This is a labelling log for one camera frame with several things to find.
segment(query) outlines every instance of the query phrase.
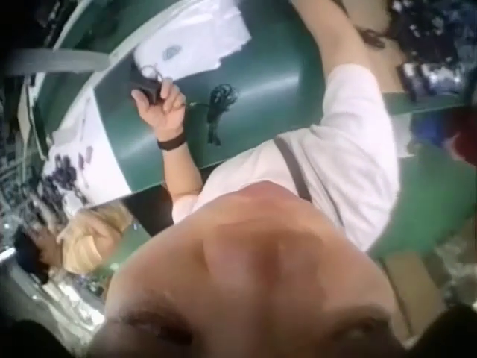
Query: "black cable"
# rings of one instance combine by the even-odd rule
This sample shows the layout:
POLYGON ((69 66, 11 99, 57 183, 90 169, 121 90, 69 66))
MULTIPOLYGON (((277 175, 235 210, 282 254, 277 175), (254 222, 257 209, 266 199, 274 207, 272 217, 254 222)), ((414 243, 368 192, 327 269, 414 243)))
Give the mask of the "black cable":
POLYGON ((207 124, 209 125, 209 135, 207 142, 216 146, 221 146, 222 142, 218 138, 218 123, 229 107, 237 102, 237 92, 229 84, 219 84, 210 93, 209 112, 207 113, 207 124))

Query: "person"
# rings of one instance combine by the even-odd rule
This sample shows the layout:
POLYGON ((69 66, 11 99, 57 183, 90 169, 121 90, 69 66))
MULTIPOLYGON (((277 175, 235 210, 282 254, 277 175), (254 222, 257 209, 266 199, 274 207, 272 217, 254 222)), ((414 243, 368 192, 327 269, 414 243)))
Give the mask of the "person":
POLYGON ((57 236, 41 225, 18 230, 13 242, 16 261, 43 285, 52 268, 89 274, 114 253, 132 220, 124 205, 113 202, 78 211, 57 236))
POLYGON ((391 120, 365 44, 332 0, 292 0, 326 75, 321 124, 221 164, 203 186, 185 97, 133 91, 154 132, 174 225, 116 272, 91 357, 401 357, 367 255, 399 193, 391 120))

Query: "dark hair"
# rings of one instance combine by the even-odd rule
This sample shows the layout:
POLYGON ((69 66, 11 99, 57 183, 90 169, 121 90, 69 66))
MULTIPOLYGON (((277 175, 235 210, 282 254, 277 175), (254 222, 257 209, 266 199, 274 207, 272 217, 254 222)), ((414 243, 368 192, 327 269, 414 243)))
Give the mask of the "dark hair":
POLYGON ((16 251, 16 261, 23 271, 36 277, 42 285, 48 283, 50 266, 40 259, 40 250, 32 238, 22 229, 15 232, 13 247, 16 251))

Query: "woman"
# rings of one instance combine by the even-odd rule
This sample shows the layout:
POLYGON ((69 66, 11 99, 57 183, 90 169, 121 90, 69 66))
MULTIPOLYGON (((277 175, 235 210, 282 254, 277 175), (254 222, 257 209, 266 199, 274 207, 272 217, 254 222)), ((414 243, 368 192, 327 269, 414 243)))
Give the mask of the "woman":
POLYGON ((58 236, 46 227, 33 233, 19 230, 14 243, 16 258, 42 284, 48 282, 51 268, 89 274, 114 253, 131 222, 131 214, 119 202, 81 210, 58 236))

